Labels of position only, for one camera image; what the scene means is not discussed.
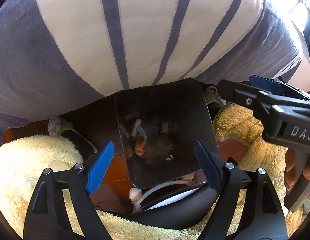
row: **floor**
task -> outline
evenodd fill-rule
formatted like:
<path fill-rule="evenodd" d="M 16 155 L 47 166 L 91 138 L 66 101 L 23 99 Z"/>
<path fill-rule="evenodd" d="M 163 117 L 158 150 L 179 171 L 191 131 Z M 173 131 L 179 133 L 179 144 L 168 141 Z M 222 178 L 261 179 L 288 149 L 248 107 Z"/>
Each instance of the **floor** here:
<path fill-rule="evenodd" d="M 91 195 L 91 199 L 96 207 L 113 212 L 127 213 L 132 210 L 128 195 L 130 188 L 134 186 L 129 178 L 125 156 L 121 147 L 113 101 L 114 97 L 109 96 L 67 113 L 63 117 L 73 122 L 76 130 L 90 140 L 99 150 L 102 150 L 109 140 L 114 142 L 116 149 L 114 158 L 100 188 Z M 4 135 L 4 142 L 7 143 L 18 138 L 37 134 L 48 135 L 47 124 L 48 120 L 45 120 L 33 122 L 23 128 L 10 129 Z M 231 156 L 239 162 L 248 147 L 230 139 L 219 142 L 218 149 L 223 160 L 226 161 Z M 205 180 L 205 175 L 201 171 L 196 172 L 196 182 Z"/>

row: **silver screw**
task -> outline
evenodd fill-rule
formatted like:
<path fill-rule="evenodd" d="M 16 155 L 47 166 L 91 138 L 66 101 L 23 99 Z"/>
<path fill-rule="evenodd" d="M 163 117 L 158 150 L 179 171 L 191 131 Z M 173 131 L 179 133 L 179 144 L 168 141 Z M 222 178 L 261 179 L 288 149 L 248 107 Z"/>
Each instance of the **silver screw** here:
<path fill-rule="evenodd" d="M 281 107 L 279 107 L 278 105 L 273 105 L 272 108 L 279 112 L 279 113 L 283 113 L 284 112 L 284 109 L 282 109 Z"/>
<path fill-rule="evenodd" d="M 76 170 L 81 170 L 83 167 L 84 167 L 84 164 L 82 164 L 82 163 L 76 163 L 75 164 L 75 169 Z"/>
<path fill-rule="evenodd" d="M 226 163 L 225 167 L 229 170 L 232 170 L 233 168 L 235 168 L 235 165 L 233 163 Z"/>
<path fill-rule="evenodd" d="M 266 174 L 266 171 L 263 168 L 259 168 L 258 173 L 261 175 L 264 175 L 264 174 Z"/>
<path fill-rule="evenodd" d="M 246 99 L 246 105 L 250 106 L 251 105 L 251 98 Z"/>
<path fill-rule="evenodd" d="M 48 175 L 48 174 L 51 173 L 51 169 L 50 169 L 50 168 L 46 168 L 46 169 L 43 171 L 43 173 L 44 173 L 45 175 Z"/>
<path fill-rule="evenodd" d="M 265 92 L 265 91 L 261 91 L 261 90 L 259 90 L 259 93 L 260 93 L 260 94 L 262 94 L 262 95 L 268 96 L 268 93 L 267 93 L 267 92 Z"/>

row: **gray handle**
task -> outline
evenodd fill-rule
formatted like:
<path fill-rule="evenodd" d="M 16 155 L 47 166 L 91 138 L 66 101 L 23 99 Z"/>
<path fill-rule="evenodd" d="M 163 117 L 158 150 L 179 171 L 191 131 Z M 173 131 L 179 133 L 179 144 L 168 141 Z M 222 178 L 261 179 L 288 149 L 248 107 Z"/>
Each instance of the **gray handle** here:
<path fill-rule="evenodd" d="M 303 176 L 303 169 L 310 162 L 310 154 L 295 150 L 295 172 L 297 183 L 290 191 L 286 190 L 284 205 L 291 212 L 296 212 L 310 194 L 310 180 Z"/>

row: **striped bedding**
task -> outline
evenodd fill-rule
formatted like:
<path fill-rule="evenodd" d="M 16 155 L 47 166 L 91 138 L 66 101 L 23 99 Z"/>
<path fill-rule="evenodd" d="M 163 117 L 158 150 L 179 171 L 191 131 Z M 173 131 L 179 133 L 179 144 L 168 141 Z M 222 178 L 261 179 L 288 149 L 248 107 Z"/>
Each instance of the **striped bedding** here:
<path fill-rule="evenodd" d="M 183 78 L 255 74 L 310 90 L 304 42 L 271 0 L 6 0 L 0 144 L 7 128 Z"/>

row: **fuzzy yellow fabric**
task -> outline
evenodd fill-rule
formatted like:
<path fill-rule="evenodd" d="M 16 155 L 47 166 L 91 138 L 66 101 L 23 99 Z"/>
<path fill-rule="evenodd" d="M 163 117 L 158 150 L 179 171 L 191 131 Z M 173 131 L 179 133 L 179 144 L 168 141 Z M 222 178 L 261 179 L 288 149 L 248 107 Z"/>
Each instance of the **fuzzy yellow fabric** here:
<path fill-rule="evenodd" d="M 253 117 L 252 111 L 235 104 L 221 108 L 214 120 L 215 134 L 219 141 L 229 138 L 250 146 L 238 167 L 255 171 L 262 167 L 267 171 L 279 200 L 283 203 L 286 188 L 284 186 L 285 153 L 287 147 L 267 143 L 261 137 L 262 123 Z M 241 191 L 228 233 L 234 233 L 240 221 L 244 206 L 245 191 Z M 301 224 L 302 209 L 286 216 L 287 232 L 290 236 Z"/>
<path fill-rule="evenodd" d="M 214 125 L 219 140 L 232 137 L 251 146 L 239 167 L 252 171 L 258 167 L 264 167 L 282 201 L 283 156 L 286 149 L 264 142 L 260 136 L 263 129 L 261 123 L 252 117 L 250 110 L 240 106 L 223 107 Z M 0 210 L 21 237 L 27 207 L 43 169 L 50 167 L 54 171 L 68 170 L 77 162 L 82 162 L 81 155 L 70 141 L 62 137 L 33 136 L 18 139 L 0 147 Z M 64 200 L 74 232 L 82 235 L 69 192 L 66 190 Z M 233 233 L 239 224 L 243 203 L 244 194 L 241 194 L 229 233 Z M 114 240 L 195 240 L 206 225 L 212 210 L 200 223 L 184 230 L 149 227 L 109 213 L 100 211 L 97 213 Z M 288 231 L 291 233 L 300 221 L 296 213 L 289 214 L 288 217 L 291 217 L 287 220 Z"/>

